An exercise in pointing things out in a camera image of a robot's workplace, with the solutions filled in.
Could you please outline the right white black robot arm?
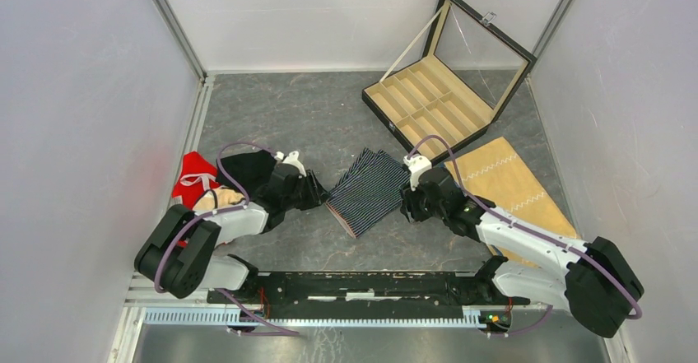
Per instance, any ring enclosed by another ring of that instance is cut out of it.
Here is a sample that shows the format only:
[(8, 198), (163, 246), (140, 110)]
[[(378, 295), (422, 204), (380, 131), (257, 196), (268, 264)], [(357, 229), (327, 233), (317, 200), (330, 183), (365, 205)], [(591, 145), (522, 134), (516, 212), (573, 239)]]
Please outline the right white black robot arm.
[(532, 262), (508, 258), (475, 282), (477, 297), (495, 304), (522, 297), (570, 313), (605, 338), (642, 316), (644, 287), (616, 244), (565, 237), (523, 221), (492, 201), (465, 193), (442, 167), (411, 166), (401, 188), (401, 212), (409, 221), (442, 221), (453, 234), (508, 250)]

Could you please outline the blue striped boxer shorts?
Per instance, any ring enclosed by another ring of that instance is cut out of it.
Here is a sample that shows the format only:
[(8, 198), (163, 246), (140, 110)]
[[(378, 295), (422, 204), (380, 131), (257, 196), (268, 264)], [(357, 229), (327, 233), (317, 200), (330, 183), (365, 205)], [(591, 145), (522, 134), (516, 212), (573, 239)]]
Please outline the blue striped boxer shorts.
[(408, 171), (383, 150), (364, 148), (329, 192), (326, 206), (352, 238), (400, 207)]

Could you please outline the black underwear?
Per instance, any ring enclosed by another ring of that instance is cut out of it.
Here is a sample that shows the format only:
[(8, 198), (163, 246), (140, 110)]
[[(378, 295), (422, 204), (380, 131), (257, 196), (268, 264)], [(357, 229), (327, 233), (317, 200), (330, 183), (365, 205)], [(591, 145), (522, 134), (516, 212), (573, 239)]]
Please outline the black underwear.
[(225, 171), (254, 199), (258, 190), (270, 179), (276, 159), (266, 151), (256, 151), (226, 156), (216, 167), (216, 182), (227, 188), (237, 189), (223, 174)]

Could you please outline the black compartment box glass lid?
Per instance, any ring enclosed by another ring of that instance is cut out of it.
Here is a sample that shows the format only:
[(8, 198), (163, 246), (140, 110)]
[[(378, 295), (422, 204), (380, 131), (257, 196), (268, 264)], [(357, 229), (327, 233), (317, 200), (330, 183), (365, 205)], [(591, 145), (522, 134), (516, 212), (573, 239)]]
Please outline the black compartment box glass lid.
[(537, 57), (464, 0), (434, 15), (361, 96), (406, 151), (434, 163), (482, 136), (503, 113)]

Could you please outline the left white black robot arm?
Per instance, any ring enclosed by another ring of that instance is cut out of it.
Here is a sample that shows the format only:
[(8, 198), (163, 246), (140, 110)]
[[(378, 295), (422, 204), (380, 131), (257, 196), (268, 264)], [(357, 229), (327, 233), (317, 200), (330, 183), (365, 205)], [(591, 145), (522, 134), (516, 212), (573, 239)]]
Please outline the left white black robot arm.
[(134, 269), (158, 292), (178, 299), (202, 287), (224, 288), (237, 302), (249, 303), (258, 294), (252, 265), (234, 255), (217, 257), (216, 247), (269, 232), (288, 211), (313, 209), (328, 198), (312, 170), (281, 163), (248, 203), (206, 212), (170, 207), (137, 253)]

